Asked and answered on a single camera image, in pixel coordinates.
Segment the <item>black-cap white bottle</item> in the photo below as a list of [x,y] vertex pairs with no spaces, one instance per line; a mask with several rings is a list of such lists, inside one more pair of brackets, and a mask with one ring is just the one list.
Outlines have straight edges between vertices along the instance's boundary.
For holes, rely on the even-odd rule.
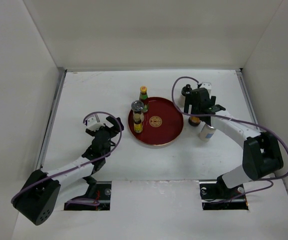
[[185,99],[186,99],[186,94],[191,92],[192,88],[190,84],[186,84],[182,89],[181,89],[181,94],[178,99],[178,105],[183,108],[185,104]]

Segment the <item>red-cap dark sauce bottle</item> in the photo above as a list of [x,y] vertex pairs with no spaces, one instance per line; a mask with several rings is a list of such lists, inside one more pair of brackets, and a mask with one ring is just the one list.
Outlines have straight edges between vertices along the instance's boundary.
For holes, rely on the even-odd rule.
[[201,120],[200,118],[198,117],[195,117],[195,116],[190,116],[189,119],[188,119],[188,123],[193,126],[193,127],[197,127],[200,125],[201,123]]

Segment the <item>white tall shaker bottle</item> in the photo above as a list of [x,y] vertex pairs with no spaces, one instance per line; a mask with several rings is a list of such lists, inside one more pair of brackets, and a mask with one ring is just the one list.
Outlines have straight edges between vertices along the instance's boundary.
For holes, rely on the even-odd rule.
[[205,123],[198,136],[202,141],[208,142],[214,135],[215,131],[216,129],[214,127]]

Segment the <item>green-label yellow-cap bottle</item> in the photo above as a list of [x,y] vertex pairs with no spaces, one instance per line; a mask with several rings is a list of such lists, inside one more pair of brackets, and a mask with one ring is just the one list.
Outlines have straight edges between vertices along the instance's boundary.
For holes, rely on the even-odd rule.
[[140,87],[140,95],[139,100],[143,103],[143,112],[148,112],[149,109],[149,100],[148,100],[148,94],[147,94],[147,87],[141,86]]

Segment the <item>small yellow-label brown bottle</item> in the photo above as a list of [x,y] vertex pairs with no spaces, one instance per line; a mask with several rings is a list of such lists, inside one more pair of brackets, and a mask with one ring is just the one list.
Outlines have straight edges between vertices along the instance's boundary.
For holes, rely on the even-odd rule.
[[140,117],[134,118],[134,132],[140,134],[143,131],[142,121]]

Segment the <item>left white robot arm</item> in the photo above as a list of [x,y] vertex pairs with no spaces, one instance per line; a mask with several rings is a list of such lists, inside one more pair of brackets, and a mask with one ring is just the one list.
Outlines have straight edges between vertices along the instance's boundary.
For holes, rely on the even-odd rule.
[[60,191],[78,180],[90,177],[106,163],[106,158],[117,148],[115,136],[122,136],[124,126],[119,117],[107,114],[107,126],[101,123],[98,112],[87,115],[83,123],[86,133],[93,137],[91,145],[72,163],[56,170],[32,172],[22,189],[11,199],[13,207],[34,225],[44,223],[52,214]]

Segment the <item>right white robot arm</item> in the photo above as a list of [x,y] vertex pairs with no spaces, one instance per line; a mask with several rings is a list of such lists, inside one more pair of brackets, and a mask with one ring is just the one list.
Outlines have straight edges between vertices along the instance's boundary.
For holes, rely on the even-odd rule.
[[220,197],[227,198],[234,187],[281,169],[283,160],[274,135],[248,127],[247,122],[235,119],[215,101],[216,97],[210,96],[203,87],[186,90],[184,112],[199,115],[202,122],[220,130],[242,148],[241,165],[217,178],[215,190]]

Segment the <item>red round tray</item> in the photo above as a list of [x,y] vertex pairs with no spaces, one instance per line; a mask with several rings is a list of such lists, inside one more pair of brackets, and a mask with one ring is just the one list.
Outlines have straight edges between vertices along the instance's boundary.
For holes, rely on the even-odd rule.
[[165,146],[173,142],[182,132],[183,115],[173,102],[163,97],[150,97],[149,110],[144,114],[143,130],[136,133],[133,112],[128,115],[128,128],[138,141],[150,146]]

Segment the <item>right aluminium table rail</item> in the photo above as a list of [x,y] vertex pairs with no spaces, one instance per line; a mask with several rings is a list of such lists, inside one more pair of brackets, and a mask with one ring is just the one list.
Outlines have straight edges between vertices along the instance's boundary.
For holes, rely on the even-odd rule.
[[250,114],[251,121],[253,123],[257,124],[258,123],[257,122],[257,118],[256,118],[256,115],[255,115],[255,112],[254,112],[254,109],[253,109],[253,106],[252,106],[252,103],[251,103],[247,88],[246,88],[246,84],[245,84],[245,81],[244,81],[244,78],[243,78],[243,74],[242,74],[242,69],[238,68],[238,69],[235,70],[235,72],[236,72],[236,75],[237,75],[237,78],[238,78],[238,82],[240,84],[244,99],[246,101],[246,105],[247,105],[248,112]]

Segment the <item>aluminium table rail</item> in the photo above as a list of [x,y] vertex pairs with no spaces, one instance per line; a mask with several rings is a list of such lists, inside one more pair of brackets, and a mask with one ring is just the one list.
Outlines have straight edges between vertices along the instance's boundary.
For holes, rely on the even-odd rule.
[[244,81],[244,78],[243,78],[243,74],[242,74],[242,69],[238,68],[238,69],[235,70],[235,72],[236,72],[236,75],[237,75],[237,78],[238,78],[238,82],[240,84],[244,99],[246,101],[246,105],[247,105],[248,112],[250,114],[251,121],[253,123],[257,124],[258,123],[257,122],[257,118],[256,118],[256,115],[255,115],[255,112],[254,112],[254,109],[253,109],[253,106],[252,106],[252,103],[251,103],[247,88],[246,88],[246,84],[245,84],[245,81]]
[[34,164],[33,170],[42,169],[44,162],[45,162],[45,158],[46,158],[46,154],[47,154],[47,150],[48,150],[48,146],[49,146],[49,141],[50,141],[51,133],[53,130],[53,125],[55,122],[57,109],[58,109],[58,105],[60,102],[60,97],[61,97],[61,93],[63,90],[63,85],[64,85],[64,81],[66,78],[66,73],[67,73],[67,70],[64,67],[59,67],[58,71],[59,71],[59,77],[57,80],[57,85],[56,85],[52,105],[50,108],[50,114],[49,114],[49,118],[47,121],[45,134],[44,134],[41,148],[40,148],[40,152],[39,152],[38,157],[36,159],[36,162]]

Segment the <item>left aluminium table rail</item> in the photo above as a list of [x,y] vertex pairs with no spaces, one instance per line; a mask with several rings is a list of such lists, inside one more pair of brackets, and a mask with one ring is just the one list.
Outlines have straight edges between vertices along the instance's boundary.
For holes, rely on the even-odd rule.
[[49,114],[49,118],[47,121],[45,134],[44,134],[41,148],[40,148],[40,152],[39,152],[38,157],[36,159],[36,162],[34,164],[33,170],[42,169],[44,162],[45,162],[45,158],[46,158],[46,154],[47,154],[47,150],[48,150],[48,146],[49,146],[49,141],[50,141],[51,133],[53,130],[53,125],[55,122],[57,109],[58,109],[58,105],[60,102],[60,97],[61,97],[61,93],[63,90],[63,85],[64,85],[64,81],[66,78],[66,73],[67,73],[67,70],[64,67],[59,67],[58,71],[59,71],[59,77],[57,80],[57,85],[56,85],[52,105],[50,108],[50,114]]

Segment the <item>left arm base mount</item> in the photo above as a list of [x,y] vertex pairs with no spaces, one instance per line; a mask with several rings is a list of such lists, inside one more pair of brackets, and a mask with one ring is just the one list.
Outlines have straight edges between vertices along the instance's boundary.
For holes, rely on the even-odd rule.
[[84,177],[88,188],[64,203],[65,211],[109,211],[111,205],[112,182],[97,181],[92,176]]

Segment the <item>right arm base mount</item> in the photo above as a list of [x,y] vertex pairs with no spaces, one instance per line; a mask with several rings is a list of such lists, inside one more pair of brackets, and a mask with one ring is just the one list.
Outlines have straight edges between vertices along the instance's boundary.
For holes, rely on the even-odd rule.
[[205,211],[248,210],[244,185],[228,188],[220,175],[217,179],[199,182],[202,208]]

